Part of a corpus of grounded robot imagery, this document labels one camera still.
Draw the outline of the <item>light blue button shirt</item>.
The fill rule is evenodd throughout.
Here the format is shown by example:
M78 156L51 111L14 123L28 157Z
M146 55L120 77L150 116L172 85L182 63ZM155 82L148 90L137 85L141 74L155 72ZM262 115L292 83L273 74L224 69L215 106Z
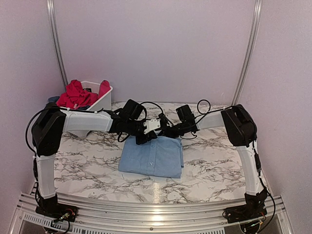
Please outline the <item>light blue button shirt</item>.
M183 147L179 138L159 136L138 145L129 137L123 146L118 170L147 176L181 178Z

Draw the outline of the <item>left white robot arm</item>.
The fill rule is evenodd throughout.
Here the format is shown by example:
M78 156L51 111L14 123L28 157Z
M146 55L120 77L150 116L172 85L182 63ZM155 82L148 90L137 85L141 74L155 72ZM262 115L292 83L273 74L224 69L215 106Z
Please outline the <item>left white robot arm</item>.
M132 99L115 111L103 108L95 111L74 110L58 107L53 102L38 111L25 131L32 137L26 144L34 153L33 173L37 183L35 199L38 207L51 217L60 215L62 209L69 209L69 206L58 202L54 183L54 161L64 132L126 133L135 136L137 143L142 144L154 139L155 131L161 128L156 118L139 119L142 113L147 113L146 108Z

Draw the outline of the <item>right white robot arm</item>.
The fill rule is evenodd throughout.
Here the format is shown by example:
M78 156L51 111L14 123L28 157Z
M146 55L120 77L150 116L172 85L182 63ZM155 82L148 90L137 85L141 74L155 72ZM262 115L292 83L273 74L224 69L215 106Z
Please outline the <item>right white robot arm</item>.
M225 127L229 142L238 151L246 182L245 202L242 215L252 218L260 211L268 192L261 178L261 162L257 152L257 126L241 105L208 111L195 116L188 105L176 110L180 123L167 126L161 131L166 137L181 137L186 133Z

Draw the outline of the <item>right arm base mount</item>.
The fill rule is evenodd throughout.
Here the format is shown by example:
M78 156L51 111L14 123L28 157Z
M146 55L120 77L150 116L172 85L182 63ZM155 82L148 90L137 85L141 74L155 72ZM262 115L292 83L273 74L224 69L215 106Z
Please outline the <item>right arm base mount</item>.
M222 216L227 219L228 223L247 221L266 215L267 210L264 205L259 208L248 208L247 205L234 206L226 208L222 213Z

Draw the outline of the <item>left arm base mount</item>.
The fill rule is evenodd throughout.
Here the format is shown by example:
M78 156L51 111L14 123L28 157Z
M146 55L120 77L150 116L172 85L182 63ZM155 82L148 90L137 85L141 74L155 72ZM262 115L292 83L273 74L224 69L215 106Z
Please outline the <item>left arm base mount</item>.
M61 217L65 214L69 216L66 218L69 222L74 222L77 216L78 208L76 206L55 203L45 204L36 207L36 213L51 217L55 222L61 221Z

